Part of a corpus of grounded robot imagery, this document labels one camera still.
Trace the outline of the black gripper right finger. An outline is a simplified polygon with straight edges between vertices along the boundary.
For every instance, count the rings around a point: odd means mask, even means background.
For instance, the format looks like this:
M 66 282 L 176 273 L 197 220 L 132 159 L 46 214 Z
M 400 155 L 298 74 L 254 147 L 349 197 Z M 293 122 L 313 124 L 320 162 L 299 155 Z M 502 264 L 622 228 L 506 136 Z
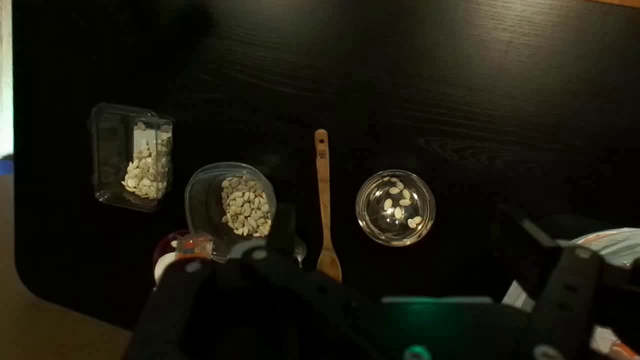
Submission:
M 586 360 L 604 260 L 588 249 L 563 249 L 526 328 L 532 360 Z

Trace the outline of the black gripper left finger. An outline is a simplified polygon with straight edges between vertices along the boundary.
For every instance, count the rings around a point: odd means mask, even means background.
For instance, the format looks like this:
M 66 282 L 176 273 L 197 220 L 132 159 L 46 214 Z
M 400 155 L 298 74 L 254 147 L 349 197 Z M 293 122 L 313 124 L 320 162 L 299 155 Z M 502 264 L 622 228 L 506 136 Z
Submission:
M 229 332 L 213 315 L 228 274 L 213 260 L 170 262 L 139 313 L 124 360 L 229 360 Z

